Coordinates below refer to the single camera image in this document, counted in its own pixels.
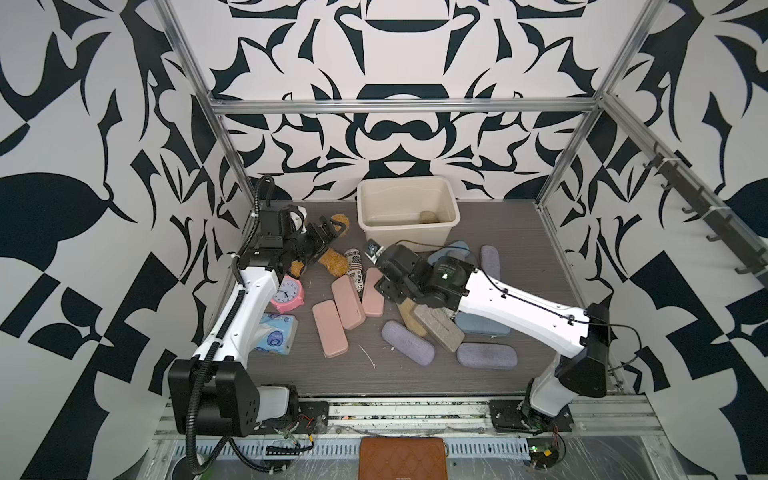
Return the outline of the tan woven glasses case front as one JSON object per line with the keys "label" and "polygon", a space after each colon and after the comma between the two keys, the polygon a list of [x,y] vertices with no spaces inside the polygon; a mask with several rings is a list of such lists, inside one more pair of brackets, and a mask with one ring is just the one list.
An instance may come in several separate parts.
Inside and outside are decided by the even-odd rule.
{"label": "tan woven glasses case front", "polygon": [[438,215],[433,211],[422,211],[419,214],[419,222],[421,224],[435,224],[439,223],[440,220],[438,218]]}

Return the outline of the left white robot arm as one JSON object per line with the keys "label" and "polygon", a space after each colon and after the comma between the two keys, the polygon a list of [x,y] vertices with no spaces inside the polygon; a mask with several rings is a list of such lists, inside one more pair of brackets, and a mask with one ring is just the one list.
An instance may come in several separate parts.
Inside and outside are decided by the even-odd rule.
{"label": "left white robot arm", "polygon": [[262,427],[291,429],[298,422],[295,387],[258,386],[247,371],[249,354],[267,337],[263,314],[279,288],[312,265],[347,227],[326,217],[313,223],[304,208],[274,204],[271,175],[253,189],[254,223],[232,257],[234,284],[212,330],[188,359],[176,359],[168,372],[177,431],[185,440],[185,460],[202,476],[226,446]]}

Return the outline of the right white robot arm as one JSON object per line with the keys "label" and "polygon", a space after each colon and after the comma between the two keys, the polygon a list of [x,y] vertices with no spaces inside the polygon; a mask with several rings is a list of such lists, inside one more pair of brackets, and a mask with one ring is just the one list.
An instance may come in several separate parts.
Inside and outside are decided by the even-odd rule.
{"label": "right white robot arm", "polygon": [[366,244],[366,257],[383,275],[375,288],[385,298],[478,315],[555,351],[553,362],[530,381],[516,409],[503,415],[501,430],[545,432],[575,398],[606,396],[609,348],[617,326],[605,307],[553,303],[506,285],[464,260],[442,257],[429,263],[408,245],[406,240],[388,247],[373,240]]}

